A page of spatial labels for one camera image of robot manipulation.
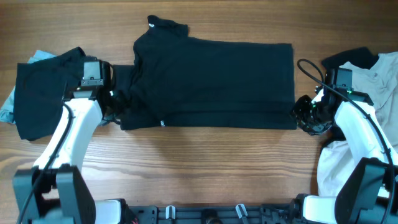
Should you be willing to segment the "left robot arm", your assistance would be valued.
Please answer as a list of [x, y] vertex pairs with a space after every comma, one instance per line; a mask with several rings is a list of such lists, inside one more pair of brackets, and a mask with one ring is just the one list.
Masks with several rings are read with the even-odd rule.
[[137, 223], [123, 199], [93, 199], [81, 167], [90, 139], [104, 118], [110, 98], [112, 65], [83, 64], [77, 86], [66, 88], [62, 115], [42, 155], [12, 180], [18, 223]]

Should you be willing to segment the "black t-shirt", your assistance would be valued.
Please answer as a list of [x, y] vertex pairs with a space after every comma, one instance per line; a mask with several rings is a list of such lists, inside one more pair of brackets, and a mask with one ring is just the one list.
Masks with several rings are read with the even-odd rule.
[[291, 44], [203, 40], [185, 24], [147, 20], [134, 63], [114, 67], [121, 129], [297, 127]]

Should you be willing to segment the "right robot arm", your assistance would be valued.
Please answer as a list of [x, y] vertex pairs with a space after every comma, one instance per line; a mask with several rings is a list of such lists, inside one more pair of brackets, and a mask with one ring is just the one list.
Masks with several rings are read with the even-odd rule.
[[374, 117], [373, 101], [354, 91], [352, 71], [329, 70], [322, 89], [304, 95], [291, 115], [310, 135], [337, 126], [345, 136], [355, 168], [335, 197], [306, 195], [301, 218], [314, 223], [397, 223], [397, 157]]

